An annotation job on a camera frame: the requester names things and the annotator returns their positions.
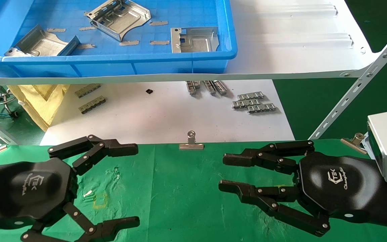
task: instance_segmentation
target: stamped metal plate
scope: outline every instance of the stamped metal plate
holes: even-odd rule
[[[84,15],[93,26],[119,42],[129,30],[142,26],[151,18],[148,9],[130,0],[108,0]]]
[[[80,44],[77,36],[64,42],[39,25],[29,31],[17,44],[5,52],[5,56],[57,56],[69,55]]]
[[[212,52],[218,46],[218,27],[171,28],[173,53]]]

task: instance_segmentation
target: green background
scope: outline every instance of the green background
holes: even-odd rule
[[[118,242],[253,242],[253,241],[357,241],[387,240],[387,227],[351,224],[331,219],[331,230],[318,238],[265,215],[256,206],[241,204],[235,194],[218,190],[221,179],[259,187],[291,186],[292,176],[259,167],[233,167],[222,163],[224,153],[241,153],[267,143],[206,144],[203,151],[180,151],[177,144],[139,145],[139,154],[105,158],[79,177],[76,205],[93,223],[124,216],[139,216],[141,225],[123,230]],[[337,139],[315,142],[326,155],[361,154]],[[48,147],[9,147],[0,164],[45,161]],[[83,199],[92,190],[96,204]],[[297,203],[290,206],[301,209]],[[19,242],[27,228],[0,230],[0,241]],[[45,235],[74,241],[81,228],[65,216]]]

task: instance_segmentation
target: logo on robotic hand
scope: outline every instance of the logo on robotic hand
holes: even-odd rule
[[[344,189],[347,190],[347,176],[343,168],[340,167],[340,171],[337,173],[335,169],[329,169],[328,180],[332,181],[334,184],[339,184],[343,181],[344,178]]]
[[[41,184],[43,184],[44,176],[37,175],[37,176],[31,177],[32,175],[33,173],[29,173],[25,181],[23,182],[22,196],[26,194],[26,190],[28,189],[28,187],[32,186],[31,188],[31,191],[32,191],[32,190],[37,190],[37,186],[41,186]]]

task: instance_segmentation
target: white table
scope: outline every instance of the white table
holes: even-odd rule
[[[44,135],[41,145],[57,145],[89,134],[120,143],[186,143],[194,130],[197,142],[245,142],[294,140],[272,80],[223,81],[227,96],[201,92],[190,96],[186,82],[142,82],[103,84],[83,98],[74,92],[84,85],[72,85]],[[249,115],[231,108],[236,95],[262,91],[262,103],[274,103],[278,110]],[[107,101],[84,115],[78,107],[103,95]]]

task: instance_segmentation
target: metal clip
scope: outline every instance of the metal clip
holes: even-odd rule
[[[226,95],[228,89],[226,89],[221,81],[213,81],[213,84],[215,85],[215,88],[220,95]]]
[[[187,132],[187,144],[179,144],[179,150],[204,150],[204,144],[195,143],[195,132]]]
[[[247,106],[260,105],[258,99],[232,101],[233,109],[243,109]]]
[[[265,95],[262,92],[251,92],[251,93],[237,95],[238,100],[249,100],[254,98],[262,99],[264,97]]]
[[[193,81],[186,81],[186,87],[190,95],[197,93],[197,89],[195,88],[195,83]]]
[[[211,95],[215,95],[216,94],[216,88],[213,85],[212,81],[204,81],[204,84],[206,85],[206,88],[210,92]]]
[[[247,112],[249,114],[258,113],[258,112],[273,112],[275,111],[275,105],[273,103],[259,104],[247,107]]]
[[[352,149],[358,151],[359,153],[362,153],[364,155],[367,154],[367,151],[359,147],[359,144],[361,144],[361,141],[364,139],[364,135],[362,133],[355,133],[355,136],[352,140],[347,139],[340,139],[340,141],[347,145],[348,147],[351,147]]]

